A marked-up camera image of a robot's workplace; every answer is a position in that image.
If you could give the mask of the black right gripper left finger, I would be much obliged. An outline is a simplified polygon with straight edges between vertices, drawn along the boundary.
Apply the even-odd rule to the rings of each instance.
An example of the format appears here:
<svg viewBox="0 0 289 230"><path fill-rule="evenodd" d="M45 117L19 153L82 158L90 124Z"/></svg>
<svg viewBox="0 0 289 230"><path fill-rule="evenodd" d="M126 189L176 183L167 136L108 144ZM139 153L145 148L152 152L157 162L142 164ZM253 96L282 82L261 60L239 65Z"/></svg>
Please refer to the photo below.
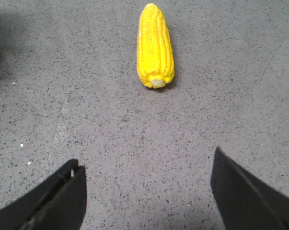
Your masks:
<svg viewBox="0 0 289 230"><path fill-rule="evenodd" d="M0 230L78 230L87 203L86 172L68 160L39 186L0 210Z"/></svg>

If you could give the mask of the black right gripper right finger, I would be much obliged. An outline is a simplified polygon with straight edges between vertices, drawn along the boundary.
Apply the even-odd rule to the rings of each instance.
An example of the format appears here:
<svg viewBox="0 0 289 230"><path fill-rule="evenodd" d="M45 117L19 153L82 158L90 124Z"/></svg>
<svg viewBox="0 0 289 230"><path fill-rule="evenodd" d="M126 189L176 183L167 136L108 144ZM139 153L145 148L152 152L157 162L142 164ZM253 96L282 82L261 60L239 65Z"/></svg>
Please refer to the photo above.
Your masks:
<svg viewBox="0 0 289 230"><path fill-rule="evenodd" d="M228 157L214 155L211 188L227 230L289 230L289 198Z"/></svg>

